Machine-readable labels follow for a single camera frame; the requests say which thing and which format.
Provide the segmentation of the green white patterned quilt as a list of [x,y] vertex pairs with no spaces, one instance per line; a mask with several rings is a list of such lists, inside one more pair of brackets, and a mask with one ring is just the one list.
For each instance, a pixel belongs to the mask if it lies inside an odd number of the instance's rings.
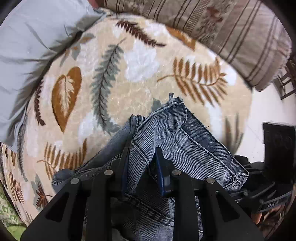
[[0,218],[5,227],[23,226],[19,215],[8,201],[2,184],[0,187]]

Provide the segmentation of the beige leaf pattern blanket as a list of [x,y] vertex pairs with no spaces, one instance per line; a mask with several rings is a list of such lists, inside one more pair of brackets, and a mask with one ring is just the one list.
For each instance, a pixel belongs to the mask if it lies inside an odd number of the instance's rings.
[[237,151],[252,95],[220,56],[140,16],[108,14],[84,32],[35,86],[18,151],[1,146],[2,182],[17,218],[29,225],[54,196],[56,172],[87,162],[130,116],[148,116],[171,92]]

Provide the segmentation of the grey denim pants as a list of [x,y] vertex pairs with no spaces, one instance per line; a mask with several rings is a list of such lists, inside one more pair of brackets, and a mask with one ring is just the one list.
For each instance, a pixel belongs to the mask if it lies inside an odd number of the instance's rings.
[[156,148],[174,166],[195,179],[214,178],[225,190],[237,191],[248,171],[216,140],[186,108],[180,97],[169,100],[148,117],[132,115],[107,145],[75,170],[63,168],[54,174],[52,187],[58,192],[73,177],[94,178],[110,168],[129,147],[127,191],[114,204],[112,224],[115,240],[171,240],[174,207],[163,198],[157,185],[152,158]]

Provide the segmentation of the dark wooden rack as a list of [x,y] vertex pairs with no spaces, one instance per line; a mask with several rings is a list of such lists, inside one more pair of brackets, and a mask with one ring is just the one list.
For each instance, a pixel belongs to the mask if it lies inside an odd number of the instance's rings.
[[[286,73],[280,77],[279,75],[275,79],[275,87],[280,95],[280,100],[284,100],[289,96],[295,94],[295,55],[291,56],[284,66]],[[286,90],[288,84],[292,85],[290,91]]]

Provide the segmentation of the lime green sheet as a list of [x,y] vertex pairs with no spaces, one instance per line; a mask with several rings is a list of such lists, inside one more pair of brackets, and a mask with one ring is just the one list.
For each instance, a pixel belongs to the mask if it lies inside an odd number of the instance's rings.
[[8,226],[7,230],[10,232],[10,234],[16,239],[16,240],[20,240],[21,236],[23,234],[23,232],[26,230],[27,228],[24,226],[17,226],[17,225],[12,225],[12,226]]

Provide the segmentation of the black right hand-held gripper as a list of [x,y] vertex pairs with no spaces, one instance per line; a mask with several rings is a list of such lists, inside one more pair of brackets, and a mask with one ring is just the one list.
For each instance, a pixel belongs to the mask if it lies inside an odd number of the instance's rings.
[[275,172],[266,171],[264,162],[251,163],[247,157],[238,155],[235,159],[249,172],[249,176],[240,190],[228,193],[245,213],[265,212],[291,200],[290,181],[280,180]]

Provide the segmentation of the striped beige floral pillow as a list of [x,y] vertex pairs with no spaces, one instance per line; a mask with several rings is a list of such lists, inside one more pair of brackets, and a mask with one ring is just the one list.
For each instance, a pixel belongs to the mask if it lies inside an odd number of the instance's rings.
[[257,91],[287,63],[292,40],[263,1],[102,1],[117,13],[133,13],[180,30],[215,52]]

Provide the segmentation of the light grey pillow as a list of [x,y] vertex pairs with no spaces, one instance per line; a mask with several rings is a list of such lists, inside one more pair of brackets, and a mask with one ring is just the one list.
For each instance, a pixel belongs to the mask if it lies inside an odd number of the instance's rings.
[[89,1],[21,1],[1,24],[1,142],[18,151],[32,92],[50,62],[104,16]]

